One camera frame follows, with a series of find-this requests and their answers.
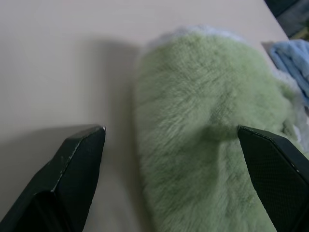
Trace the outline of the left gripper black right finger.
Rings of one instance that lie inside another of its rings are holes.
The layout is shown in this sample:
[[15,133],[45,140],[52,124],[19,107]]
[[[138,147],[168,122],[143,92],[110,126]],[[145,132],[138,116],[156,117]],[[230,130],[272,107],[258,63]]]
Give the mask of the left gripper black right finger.
[[286,138],[239,126],[251,182],[278,232],[309,230],[309,160]]

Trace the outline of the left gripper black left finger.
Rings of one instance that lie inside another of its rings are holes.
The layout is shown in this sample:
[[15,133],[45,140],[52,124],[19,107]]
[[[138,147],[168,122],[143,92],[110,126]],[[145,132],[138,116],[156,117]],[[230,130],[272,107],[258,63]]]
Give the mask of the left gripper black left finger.
[[81,232],[97,188],[106,128],[64,140],[0,223],[2,232]]

